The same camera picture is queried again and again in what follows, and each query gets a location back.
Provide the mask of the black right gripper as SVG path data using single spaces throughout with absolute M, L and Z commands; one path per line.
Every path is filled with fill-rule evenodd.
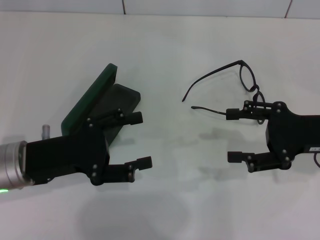
M 228 151 L 229 163 L 245 162 L 249 173 L 268 170 L 288 170 L 299 154 L 313 154 L 320 161 L 320 116 L 299 115 L 290 111 L 284 102 L 254 102 L 246 100 L 243 108 L 228 108 L 226 120 L 268 120 L 266 138 L 271 152 L 245 153 Z

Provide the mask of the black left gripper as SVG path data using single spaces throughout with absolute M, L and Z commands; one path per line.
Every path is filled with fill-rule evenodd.
M 116 108 L 84 122 L 82 128 L 70 135 L 29 142 L 25 152 L 25 173 L 35 184 L 49 179 L 83 173 L 94 186 L 104 183 L 133 183 L 136 170 L 153 167 L 150 156 L 124 164 L 108 165 L 110 158 L 102 127 L 118 127 L 143 123 L 140 111 L 125 114 Z

